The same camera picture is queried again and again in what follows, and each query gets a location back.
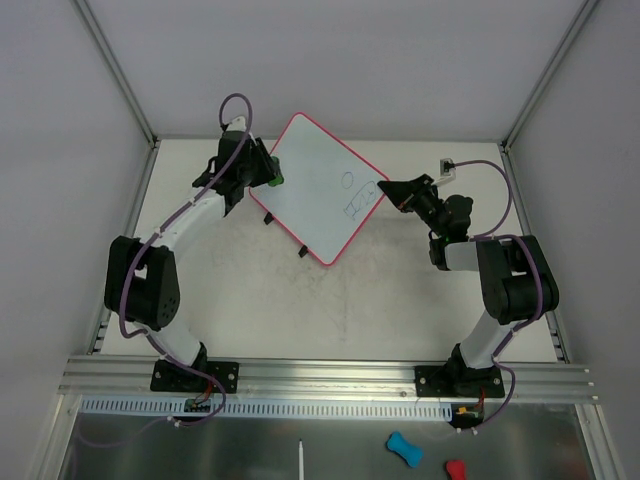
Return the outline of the green whiteboard eraser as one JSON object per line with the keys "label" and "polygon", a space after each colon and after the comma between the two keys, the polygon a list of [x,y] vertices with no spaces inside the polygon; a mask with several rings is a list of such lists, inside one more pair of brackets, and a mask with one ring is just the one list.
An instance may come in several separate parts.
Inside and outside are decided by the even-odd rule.
{"label": "green whiteboard eraser", "polygon": [[276,156],[270,157],[271,178],[268,181],[270,187],[277,187],[284,183],[284,176],[280,167],[279,159]]}

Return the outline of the pink framed whiteboard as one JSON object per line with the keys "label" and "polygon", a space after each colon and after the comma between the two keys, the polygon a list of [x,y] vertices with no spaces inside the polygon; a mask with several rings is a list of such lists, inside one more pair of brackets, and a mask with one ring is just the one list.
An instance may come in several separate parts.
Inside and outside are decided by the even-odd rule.
{"label": "pink framed whiteboard", "polygon": [[384,198],[389,177],[303,112],[271,149],[284,182],[250,196],[325,266],[333,265]]}

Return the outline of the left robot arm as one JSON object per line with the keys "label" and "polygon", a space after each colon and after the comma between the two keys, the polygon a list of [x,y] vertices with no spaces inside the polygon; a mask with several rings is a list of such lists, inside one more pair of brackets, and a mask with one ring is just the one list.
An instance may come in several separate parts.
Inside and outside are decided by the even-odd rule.
{"label": "left robot arm", "polygon": [[118,315],[121,335],[145,337],[185,389],[197,390],[211,377],[206,347],[177,318],[180,256],[204,228],[227,217],[248,188],[283,182],[279,161],[262,139],[227,124],[191,197],[148,237],[119,236],[110,245],[105,307]]}

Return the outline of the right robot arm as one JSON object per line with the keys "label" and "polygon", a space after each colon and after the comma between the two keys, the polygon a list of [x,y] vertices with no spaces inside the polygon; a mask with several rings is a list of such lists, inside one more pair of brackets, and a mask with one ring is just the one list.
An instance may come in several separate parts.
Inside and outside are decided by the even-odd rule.
{"label": "right robot arm", "polygon": [[497,357],[521,329],[559,303],[559,290],[537,239],[468,235],[473,200],[443,200],[423,174],[409,181],[380,181],[379,188],[402,213],[415,213],[429,227],[429,258],[441,271],[479,275],[484,311],[472,332],[455,345],[446,363],[425,377],[439,394],[471,396],[495,386]]}

